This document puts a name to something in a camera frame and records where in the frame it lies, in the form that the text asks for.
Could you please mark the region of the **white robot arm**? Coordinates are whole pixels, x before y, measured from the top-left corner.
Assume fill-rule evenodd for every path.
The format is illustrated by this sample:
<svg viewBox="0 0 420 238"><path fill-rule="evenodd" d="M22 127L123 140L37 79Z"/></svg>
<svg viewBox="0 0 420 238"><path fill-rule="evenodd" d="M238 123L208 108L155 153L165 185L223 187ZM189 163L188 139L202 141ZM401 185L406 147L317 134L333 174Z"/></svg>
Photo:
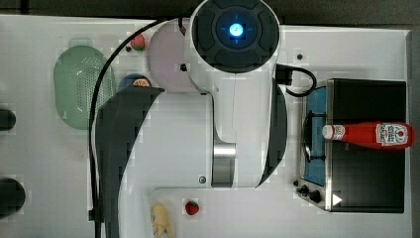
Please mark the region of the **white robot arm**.
<svg viewBox="0 0 420 238"><path fill-rule="evenodd" d="M258 187L286 147L280 27L263 0L204 0L184 35L193 89L129 85L92 128L105 238L156 238L160 188Z"/></svg>

